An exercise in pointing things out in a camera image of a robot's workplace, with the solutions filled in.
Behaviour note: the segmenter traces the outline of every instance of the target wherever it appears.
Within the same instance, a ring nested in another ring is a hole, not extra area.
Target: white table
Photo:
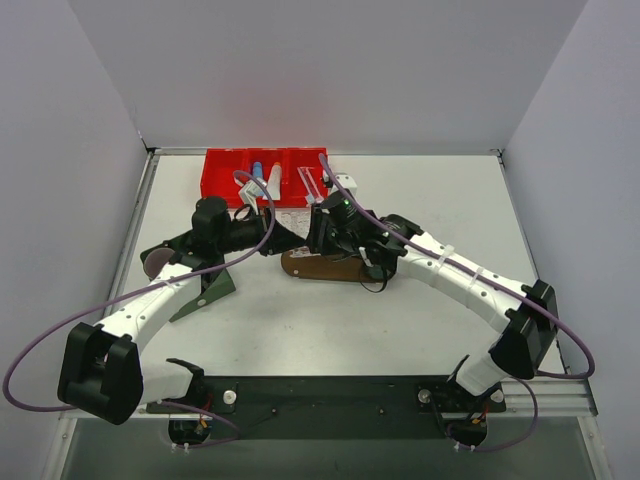
[[[162,156],[124,291],[147,284],[141,251],[191,228],[204,155]],[[330,156],[358,200],[398,213],[502,275],[535,279],[496,157]],[[382,294],[358,284],[294,279],[280,258],[232,267],[237,291],[153,338],[143,358],[178,357],[209,375],[444,375],[495,332],[424,284],[396,277]],[[558,348],[542,366],[561,372]]]

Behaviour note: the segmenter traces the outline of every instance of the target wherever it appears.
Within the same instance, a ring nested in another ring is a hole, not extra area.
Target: gray floor
[[[528,422],[492,420],[487,444],[519,435]],[[456,454],[448,440],[247,440],[184,455],[171,453],[166,427],[166,419],[132,419],[118,427],[81,419],[63,478],[594,478],[575,418],[541,419],[528,441],[494,454]]]

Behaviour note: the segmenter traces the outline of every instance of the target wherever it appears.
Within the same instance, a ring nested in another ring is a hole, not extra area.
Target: bolt
[[[418,392],[418,400],[420,403],[429,403],[431,400],[431,392],[426,388],[423,388]]]
[[[496,390],[491,394],[491,397],[489,398],[491,398],[491,401],[493,402],[502,403],[504,401],[504,393],[502,392],[502,390]]]
[[[236,398],[238,398],[238,395],[233,390],[227,390],[222,394],[222,401],[227,405],[236,403]]]

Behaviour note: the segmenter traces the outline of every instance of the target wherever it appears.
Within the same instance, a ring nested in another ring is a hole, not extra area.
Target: red tray
[[[207,150],[207,156],[200,180],[200,194],[202,197],[217,196],[227,201],[232,208],[242,206],[238,196],[240,186],[233,178],[234,170],[251,172],[254,162],[262,163],[265,180],[269,179],[271,167],[280,162],[282,180],[280,182],[280,200],[275,204],[279,207],[306,207],[307,189],[305,188],[298,167],[309,167],[311,176],[318,185],[320,193],[326,197],[328,189],[322,184],[322,165],[318,154],[327,154],[326,148],[212,148]],[[267,201],[258,199],[258,205],[266,205]]]

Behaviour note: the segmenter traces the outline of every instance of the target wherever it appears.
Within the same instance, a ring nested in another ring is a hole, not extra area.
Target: gray wall
[[[540,274],[595,354],[598,423],[620,479],[640,470],[639,22],[637,0],[587,4],[505,162]]]
[[[586,0],[70,0],[148,145],[504,147]]]
[[[0,371],[36,334],[105,298],[144,165],[122,100],[64,0],[0,2]],[[17,372],[56,405],[64,335]],[[39,478],[56,414],[0,400],[0,478]]]

